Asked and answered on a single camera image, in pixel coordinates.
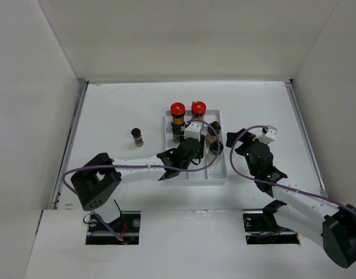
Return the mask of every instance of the white plastic container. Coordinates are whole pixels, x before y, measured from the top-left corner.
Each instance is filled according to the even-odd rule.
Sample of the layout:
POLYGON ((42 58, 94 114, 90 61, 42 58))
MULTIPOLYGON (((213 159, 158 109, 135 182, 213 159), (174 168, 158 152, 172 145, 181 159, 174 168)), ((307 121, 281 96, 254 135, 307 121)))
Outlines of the white plastic container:
MULTIPOLYGON (((192 118, 192 112, 190 110, 186 111, 184 115, 185 121, 188 121, 192 118)), ((220 123, 219 117, 219 110, 207 110, 205 113, 204 120, 208 123, 213 121, 218 121, 220 123)), ((204 127, 203 135, 207 133, 207 126, 204 127)), ((219 136, 221 142, 223 143, 222 135, 219 136)), ((172 115, 168 110, 165 113, 165 144, 164 149, 168 150, 170 148, 177 147, 178 143, 173 141, 173 134, 172 134, 172 115)), ((207 161, 207 152, 208 152, 207 143, 205 143, 204 149, 204 157, 201 159, 201 163, 196 166, 191 164, 188 168, 189 169, 199 169, 200 167, 204 167, 209 162, 207 161)), ((173 185, 202 185, 202 186, 212 186, 212 185, 223 185, 227 179, 227 167, 226 167, 226 160, 223 157, 217 164, 213 164, 209 168, 188 173, 188 172, 181 172, 177 177, 165 180, 164 183, 173 184, 173 185)))

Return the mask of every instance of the red lid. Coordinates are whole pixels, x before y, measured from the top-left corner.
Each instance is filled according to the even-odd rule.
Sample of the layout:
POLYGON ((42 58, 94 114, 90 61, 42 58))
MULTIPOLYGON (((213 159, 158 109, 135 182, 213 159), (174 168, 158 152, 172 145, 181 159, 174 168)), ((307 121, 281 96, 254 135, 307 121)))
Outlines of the red lid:
POLYGON ((170 112, 174 115, 182 115, 186 112, 186 108, 182 103, 174 103, 170 107, 170 112))
POLYGON ((207 106, 203 102, 197 101, 192 103, 191 110, 197 115, 203 115, 207 110, 207 106))

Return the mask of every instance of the table top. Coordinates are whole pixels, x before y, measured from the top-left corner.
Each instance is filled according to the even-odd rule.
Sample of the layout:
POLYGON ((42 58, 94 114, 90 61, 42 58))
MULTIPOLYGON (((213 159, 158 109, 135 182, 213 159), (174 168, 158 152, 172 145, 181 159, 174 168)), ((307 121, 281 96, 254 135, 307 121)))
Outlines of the table top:
POLYGON ((82 210, 45 210, 25 279, 356 279, 301 236, 247 245, 241 210, 142 211, 139 245, 85 245, 82 210))
MULTIPOLYGON (((163 151, 164 116, 174 102, 190 107, 203 101, 220 111, 224 142, 226 133, 263 124, 277 128, 270 144, 274 164, 299 187, 319 193, 319 179, 298 126, 284 82, 200 81, 181 83, 91 84, 87 88, 67 169, 86 164, 96 154, 112 158, 146 158, 163 151), (130 131, 142 131, 144 146, 137 148, 130 131)), ((122 210, 142 209, 255 209, 272 201, 252 181, 230 167, 221 186, 169 185, 161 181, 120 184, 112 198, 122 210)), ((237 168, 249 174, 246 162, 234 156, 237 168)), ((77 197, 63 187, 58 208, 80 207, 77 197)))

